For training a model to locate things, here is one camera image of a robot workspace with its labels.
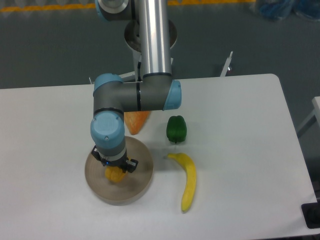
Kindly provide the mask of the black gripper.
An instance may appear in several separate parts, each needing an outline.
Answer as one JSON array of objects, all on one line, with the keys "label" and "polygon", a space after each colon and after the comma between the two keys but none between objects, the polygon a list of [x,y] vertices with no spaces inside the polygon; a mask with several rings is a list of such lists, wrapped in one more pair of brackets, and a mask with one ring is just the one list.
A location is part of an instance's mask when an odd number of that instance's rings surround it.
[{"label": "black gripper", "polygon": [[138,164],[139,161],[133,158],[128,158],[127,154],[125,153],[121,158],[112,160],[110,157],[102,156],[98,149],[97,146],[95,145],[92,148],[91,155],[99,161],[103,166],[105,167],[119,167],[122,169],[123,173],[133,173]]}]

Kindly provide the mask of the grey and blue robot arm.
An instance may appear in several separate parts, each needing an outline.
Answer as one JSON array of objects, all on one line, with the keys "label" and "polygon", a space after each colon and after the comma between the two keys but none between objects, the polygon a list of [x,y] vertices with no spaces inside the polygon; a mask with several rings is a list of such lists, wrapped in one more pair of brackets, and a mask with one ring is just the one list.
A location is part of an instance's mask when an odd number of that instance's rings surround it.
[{"label": "grey and blue robot arm", "polygon": [[91,153],[106,167],[129,173],[137,168],[138,161],[127,156],[126,112],[174,110],[182,103],[181,84],[172,77],[167,5],[165,0],[95,2],[98,15],[107,21],[137,22],[141,49],[140,80],[124,82],[119,75],[105,73],[94,82]]}]

